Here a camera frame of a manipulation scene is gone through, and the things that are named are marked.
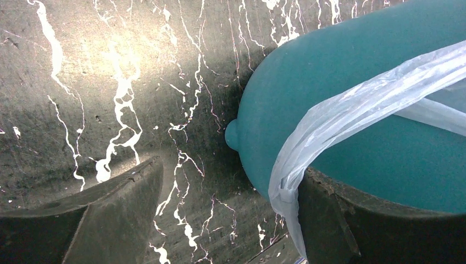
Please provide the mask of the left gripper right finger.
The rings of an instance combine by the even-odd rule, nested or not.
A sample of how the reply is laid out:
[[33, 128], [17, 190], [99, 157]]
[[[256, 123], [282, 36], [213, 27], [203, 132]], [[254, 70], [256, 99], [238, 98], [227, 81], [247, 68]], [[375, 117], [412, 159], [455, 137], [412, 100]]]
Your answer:
[[310, 263], [465, 263], [465, 215], [367, 194], [308, 168], [298, 188]]

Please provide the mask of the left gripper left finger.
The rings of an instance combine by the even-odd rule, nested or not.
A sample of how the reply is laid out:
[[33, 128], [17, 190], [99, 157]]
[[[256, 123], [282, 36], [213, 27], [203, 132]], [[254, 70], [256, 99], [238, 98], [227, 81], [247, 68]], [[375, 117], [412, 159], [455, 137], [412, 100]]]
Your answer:
[[163, 185], [154, 156], [82, 192], [1, 214], [1, 263], [142, 263]]

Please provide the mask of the teal plastic trash bin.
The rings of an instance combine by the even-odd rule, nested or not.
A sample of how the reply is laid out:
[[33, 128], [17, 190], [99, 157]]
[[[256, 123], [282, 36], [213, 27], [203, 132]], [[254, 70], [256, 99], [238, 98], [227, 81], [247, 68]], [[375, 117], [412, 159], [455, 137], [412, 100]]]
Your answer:
[[[408, 1], [315, 30], [266, 56], [225, 132], [268, 197], [279, 151], [306, 111], [401, 63], [465, 40], [465, 1]], [[465, 212], [465, 137], [391, 115], [320, 154], [312, 166], [380, 198]]]

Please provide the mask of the light blue plastic bag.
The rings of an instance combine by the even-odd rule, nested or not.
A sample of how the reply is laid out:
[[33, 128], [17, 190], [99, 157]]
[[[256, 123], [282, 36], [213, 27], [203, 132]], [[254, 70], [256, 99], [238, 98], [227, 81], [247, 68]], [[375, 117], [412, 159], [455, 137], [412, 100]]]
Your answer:
[[405, 61], [310, 108], [283, 144], [270, 177], [273, 210], [306, 257], [298, 221], [298, 186], [307, 167], [326, 149], [389, 115], [465, 135], [465, 113], [429, 99], [445, 89], [465, 94], [465, 42]]

